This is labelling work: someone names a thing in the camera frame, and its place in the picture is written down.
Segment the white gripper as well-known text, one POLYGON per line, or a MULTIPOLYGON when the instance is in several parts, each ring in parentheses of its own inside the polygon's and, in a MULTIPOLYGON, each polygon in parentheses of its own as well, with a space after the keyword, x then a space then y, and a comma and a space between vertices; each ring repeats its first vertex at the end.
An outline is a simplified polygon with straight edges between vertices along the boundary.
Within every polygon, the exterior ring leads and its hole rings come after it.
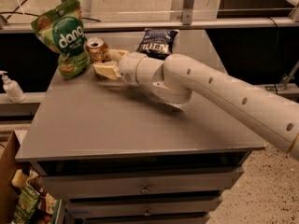
POLYGON ((121 78, 124 82, 137 86, 136 70, 147 55, 138 52, 129 53, 128 50, 122 49, 110 49, 108 52, 112 61, 93 63, 94 72, 112 80, 121 78))

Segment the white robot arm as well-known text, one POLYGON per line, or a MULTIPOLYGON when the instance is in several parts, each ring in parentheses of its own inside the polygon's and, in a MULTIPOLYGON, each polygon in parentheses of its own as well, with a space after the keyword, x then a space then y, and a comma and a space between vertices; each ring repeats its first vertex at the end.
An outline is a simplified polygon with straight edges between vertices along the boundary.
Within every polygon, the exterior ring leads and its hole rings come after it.
POLYGON ((188 102, 196 92, 299 161, 299 104, 294 101, 182 54, 159 60, 114 50, 110 61, 95 62, 93 68, 102 77, 145 87, 173 104, 188 102))

